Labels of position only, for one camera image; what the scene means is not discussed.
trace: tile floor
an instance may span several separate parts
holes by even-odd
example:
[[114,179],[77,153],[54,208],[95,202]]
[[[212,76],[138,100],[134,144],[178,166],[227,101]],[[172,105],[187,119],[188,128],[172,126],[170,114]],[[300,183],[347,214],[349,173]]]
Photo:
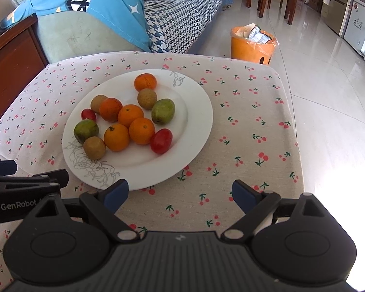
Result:
[[281,76],[299,141],[306,191],[313,192],[352,237],[357,260],[348,283],[365,289],[365,61],[324,21],[299,4],[292,26],[272,1],[234,0],[221,12],[200,54],[230,56],[230,29],[257,23],[279,41],[270,66]]

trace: red fruit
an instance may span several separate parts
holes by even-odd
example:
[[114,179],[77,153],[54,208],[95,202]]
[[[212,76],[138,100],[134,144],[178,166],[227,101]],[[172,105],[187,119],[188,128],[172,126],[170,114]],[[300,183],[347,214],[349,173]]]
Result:
[[170,144],[172,143],[173,134],[167,129],[163,128],[157,131],[150,141],[150,148],[156,154],[163,154],[167,152],[170,148]]
[[91,119],[96,122],[96,114],[91,109],[85,109],[81,112],[81,119]]

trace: tablecloth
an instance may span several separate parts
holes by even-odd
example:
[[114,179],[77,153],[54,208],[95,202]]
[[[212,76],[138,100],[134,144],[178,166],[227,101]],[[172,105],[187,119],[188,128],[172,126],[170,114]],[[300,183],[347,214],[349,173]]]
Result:
[[[259,192],[271,189],[283,197],[299,197],[300,156],[279,75],[268,66],[227,58],[118,52],[51,64],[0,120],[0,160],[15,160],[17,175],[68,169],[61,138],[76,104],[112,77],[150,68],[177,71],[197,81],[211,100],[213,127],[190,164],[156,186],[130,192],[117,212],[119,218],[142,234],[220,233],[243,216],[231,193],[235,179]],[[91,189],[70,172],[69,177],[62,197]],[[3,245],[19,223],[0,224],[0,290],[11,281]]]

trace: orange trash can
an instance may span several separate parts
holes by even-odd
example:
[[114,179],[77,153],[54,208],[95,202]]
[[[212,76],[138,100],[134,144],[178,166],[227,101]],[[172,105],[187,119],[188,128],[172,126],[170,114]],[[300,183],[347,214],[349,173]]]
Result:
[[262,33],[271,37],[271,41],[266,44],[259,44],[249,41],[236,35],[236,31],[241,27],[231,29],[231,58],[250,61],[257,64],[268,65],[275,48],[278,45],[277,39],[268,32],[261,30]]

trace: plate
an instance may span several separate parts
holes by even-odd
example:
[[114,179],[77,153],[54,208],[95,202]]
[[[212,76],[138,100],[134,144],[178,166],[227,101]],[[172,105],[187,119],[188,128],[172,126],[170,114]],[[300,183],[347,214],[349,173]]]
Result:
[[[158,155],[149,145],[140,146],[131,141],[123,151],[115,153],[107,148],[101,160],[90,160],[73,135],[74,127],[81,121],[81,111],[89,109],[92,99],[99,94],[117,98],[123,105],[138,105],[134,79],[142,73],[151,73],[157,78],[158,100],[169,98],[175,104],[172,121],[164,126],[155,125],[156,132],[168,128],[173,133],[170,149]],[[144,110],[144,114],[151,119],[151,111]],[[130,190],[143,189],[170,178],[199,154],[211,132],[212,117],[207,93],[191,78],[169,70],[128,72],[102,83],[77,104],[63,132],[63,155],[74,175],[90,186],[104,190],[123,178],[128,181]],[[103,138],[111,123],[98,115],[97,124],[99,137]]]

